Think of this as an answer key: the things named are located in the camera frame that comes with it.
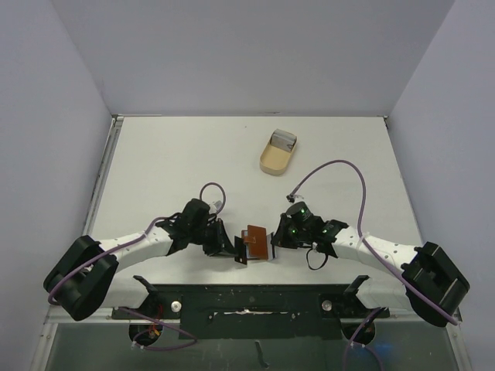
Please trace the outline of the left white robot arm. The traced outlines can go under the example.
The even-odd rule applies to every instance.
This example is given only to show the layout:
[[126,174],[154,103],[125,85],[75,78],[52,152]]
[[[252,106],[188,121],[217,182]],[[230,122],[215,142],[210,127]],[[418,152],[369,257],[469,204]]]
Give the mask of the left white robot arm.
[[239,243],[231,243],[218,210],[215,204],[193,198],[182,211],[156,217],[142,232],[108,240],[76,238],[43,282],[48,302],[62,307],[75,321],[99,308],[126,307],[142,318],[153,315],[157,289],[141,276],[118,277],[118,273],[190,245],[202,247],[208,257],[243,263],[244,251]]

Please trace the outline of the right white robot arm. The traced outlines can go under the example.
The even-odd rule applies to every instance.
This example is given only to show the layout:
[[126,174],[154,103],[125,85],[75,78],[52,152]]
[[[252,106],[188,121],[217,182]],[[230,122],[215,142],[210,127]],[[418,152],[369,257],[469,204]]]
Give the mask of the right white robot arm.
[[373,237],[345,222],[314,215],[304,202],[292,204],[280,215],[271,242],[354,260],[398,279],[385,285],[367,279],[347,293],[345,309],[355,316],[370,309],[394,308],[413,311],[437,327],[457,325],[454,314],[470,290],[467,279],[438,244],[418,247]]

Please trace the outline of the silver striped credit card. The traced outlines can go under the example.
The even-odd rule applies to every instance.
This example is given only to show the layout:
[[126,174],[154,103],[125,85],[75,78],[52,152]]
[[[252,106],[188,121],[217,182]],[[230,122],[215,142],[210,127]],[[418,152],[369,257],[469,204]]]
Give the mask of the silver striped credit card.
[[270,233],[270,235],[267,237],[268,260],[274,260],[276,258],[276,248],[272,242],[273,237],[274,237],[274,233]]

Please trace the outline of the black credit card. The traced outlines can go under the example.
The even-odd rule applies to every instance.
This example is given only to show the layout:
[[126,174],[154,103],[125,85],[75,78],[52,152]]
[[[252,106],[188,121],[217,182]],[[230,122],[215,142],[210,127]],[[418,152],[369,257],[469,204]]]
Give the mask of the black credit card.
[[244,240],[241,237],[235,236],[234,237],[234,248],[236,250],[236,254],[234,256],[234,261],[247,265],[248,264],[248,258],[247,258],[247,252],[246,252],[246,245],[244,243]]

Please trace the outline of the brown leather card holder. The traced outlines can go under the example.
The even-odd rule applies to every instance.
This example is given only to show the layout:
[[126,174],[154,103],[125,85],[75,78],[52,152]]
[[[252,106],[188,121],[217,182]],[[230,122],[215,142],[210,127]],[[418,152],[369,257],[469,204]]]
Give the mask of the brown leather card holder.
[[241,233],[248,260],[268,260],[267,231],[264,227],[248,225]]

